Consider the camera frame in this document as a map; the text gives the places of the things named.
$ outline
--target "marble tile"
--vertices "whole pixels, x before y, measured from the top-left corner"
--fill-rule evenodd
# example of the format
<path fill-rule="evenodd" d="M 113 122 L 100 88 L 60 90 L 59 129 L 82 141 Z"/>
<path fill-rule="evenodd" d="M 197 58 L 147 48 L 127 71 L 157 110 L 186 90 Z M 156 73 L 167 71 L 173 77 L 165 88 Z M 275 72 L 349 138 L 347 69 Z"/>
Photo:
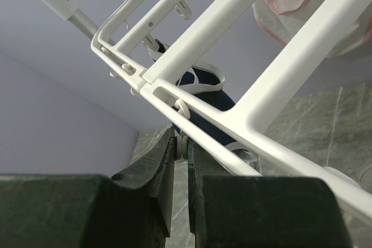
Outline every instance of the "marble tile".
<path fill-rule="evenodd" d="M 174 164 L 173 209 L 170 238 L 166 248 L 195 247 L 195 237 L 189 230 L 187 162 Z"/>
<path fill-rule="evenodd" d="M 293 98 L 266 131 L 266 135 L 321 165 L 354 178 L 372 158 L 372 82 Z M 133 161 L 150 150 L 167 127 L 140 134 Z M 265 159 L 264 175 L 287 175 Z M 171 238 L 166 247 L 194 247 L 189 232 L 187 164 L 175 165 Z M 354 222 L 352 235 L 359 248 L 372 247 L 372 230 Z"/>
<path fill-rule="evenodd" d="M 170 125 L 141 131 L 139 133 L 130 164 L 133 164 L 143 155 L 148 153 L 156 145 L 169 127 Z"/>

